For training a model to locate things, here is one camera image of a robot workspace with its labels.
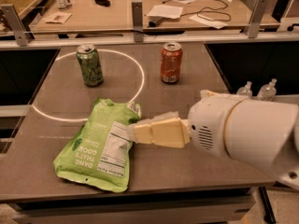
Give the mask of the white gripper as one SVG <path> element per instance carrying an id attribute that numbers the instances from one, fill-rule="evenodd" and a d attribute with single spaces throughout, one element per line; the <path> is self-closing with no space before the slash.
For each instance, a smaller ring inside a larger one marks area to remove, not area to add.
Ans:
<path id="1" fill-rule="evenodd" d="M 188 122 L 179 118 L 178 111 L 170 111 L 130 124 L 127 134 L 138 144 L 172 148 L 184 148 L 192 139 L 199 151 L 229 159 L 224 142 L 226 121 L 233 110 L 246 100 L 248 97 L 242 95 L 202 98 L 191 107 Z"/>

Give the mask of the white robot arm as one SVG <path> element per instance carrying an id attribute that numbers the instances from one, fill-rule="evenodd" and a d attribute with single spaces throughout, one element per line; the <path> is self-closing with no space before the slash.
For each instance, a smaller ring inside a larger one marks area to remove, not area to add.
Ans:
<path id="1" fill-rule="evenodd" d="M 299 189 L 299 107 L 216 94 L 193 105 L 186 119 L 168 112 L 127 128 L 140 144 L 194 146 L 213 156 L 251 165 Z"/>

